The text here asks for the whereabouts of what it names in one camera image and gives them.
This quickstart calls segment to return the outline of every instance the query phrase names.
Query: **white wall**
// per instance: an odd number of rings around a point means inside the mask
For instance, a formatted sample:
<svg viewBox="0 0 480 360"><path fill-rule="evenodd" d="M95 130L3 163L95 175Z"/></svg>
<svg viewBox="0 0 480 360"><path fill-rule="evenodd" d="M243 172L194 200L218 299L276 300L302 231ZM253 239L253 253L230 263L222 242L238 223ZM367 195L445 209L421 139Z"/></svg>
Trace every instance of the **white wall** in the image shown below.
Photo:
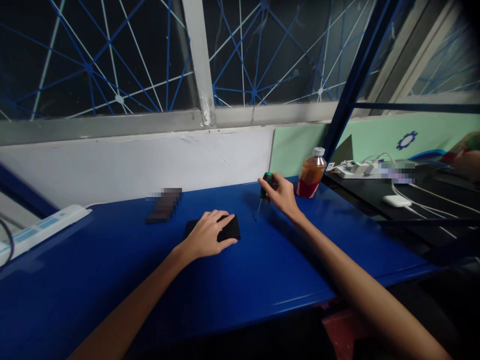
<svg viewBox="0 0 480 360"><path fill-rule="evenodd" d="M183 131L0 147L0 163L58 208L256 181L275 126Z"/></svg>

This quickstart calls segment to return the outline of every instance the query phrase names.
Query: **white bottle cap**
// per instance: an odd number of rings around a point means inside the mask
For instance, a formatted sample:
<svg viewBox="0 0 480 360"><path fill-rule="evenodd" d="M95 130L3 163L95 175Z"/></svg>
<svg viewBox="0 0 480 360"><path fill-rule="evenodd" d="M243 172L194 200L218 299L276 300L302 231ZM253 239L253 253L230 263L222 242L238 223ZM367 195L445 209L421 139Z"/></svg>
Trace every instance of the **white bottle cap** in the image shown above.
<svg viewBox="0 0 480 360"><path fill-rule="evenodd" d="M313 156L323 156L325 154L325 149L323 147L314 147Z"/></svg>

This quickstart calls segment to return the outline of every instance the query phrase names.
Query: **blue table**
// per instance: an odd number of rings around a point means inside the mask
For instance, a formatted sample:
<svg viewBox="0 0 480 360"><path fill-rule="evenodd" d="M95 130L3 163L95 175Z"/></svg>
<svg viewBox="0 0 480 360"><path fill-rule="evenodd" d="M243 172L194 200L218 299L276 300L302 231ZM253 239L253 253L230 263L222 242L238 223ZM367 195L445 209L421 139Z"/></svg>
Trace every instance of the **blue table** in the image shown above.
<svg viewBox="0 0 480 360"><path fill-rule="evenodd" d="M0 274L3 359L63 359L183 239L204 211L237 214L241 240L188 266L168 288L132 349L259 322L335 296L320 262L257 183L183 194L169 223L145 225L145 199L93 207L90 215L15 259ZM307 217L384 286L436 268L321 184L297 198Z"/></svg>

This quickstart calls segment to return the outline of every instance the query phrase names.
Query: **gear logo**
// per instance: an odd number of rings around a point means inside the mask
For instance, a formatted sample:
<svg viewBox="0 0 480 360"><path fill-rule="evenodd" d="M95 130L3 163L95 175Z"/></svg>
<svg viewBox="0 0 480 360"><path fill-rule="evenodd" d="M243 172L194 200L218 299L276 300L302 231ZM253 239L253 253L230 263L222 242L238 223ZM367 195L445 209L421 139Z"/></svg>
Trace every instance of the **gear logo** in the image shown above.
<svg viewBox="0 0 480 360"><path fill-rule="evenodd" d="M408 147L411 143L413 143L415 141L415 138L417 137L418 134L419 133L416 132L416 131L412 131L411 133L406 134L403 137L403 139L401 139L398 142L398 145L396 146L396 148L398 150L405 149L406 147Z"/></svg>

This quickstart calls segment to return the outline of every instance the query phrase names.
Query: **charger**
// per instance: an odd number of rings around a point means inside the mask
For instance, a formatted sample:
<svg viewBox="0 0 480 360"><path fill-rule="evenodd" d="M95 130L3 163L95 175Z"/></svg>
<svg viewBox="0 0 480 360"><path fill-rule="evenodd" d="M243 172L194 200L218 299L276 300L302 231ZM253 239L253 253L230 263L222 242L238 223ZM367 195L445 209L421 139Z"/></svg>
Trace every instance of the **charger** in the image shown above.
<svg viewBox="0 0 480 360"><path fill-rule="evenodd" d="M352 174L361 175L365 172L365 170L369 168L369 166L370 166L370 163L366 161L356 162L355 165L351 167L350 172Z"/></svg>
<svg viewBox="0 0 480 360"><path fill-rule="evenodd" d="M405 208L412 206L412 202L400 195L385 195L383 201L394 208Z"/></svg>

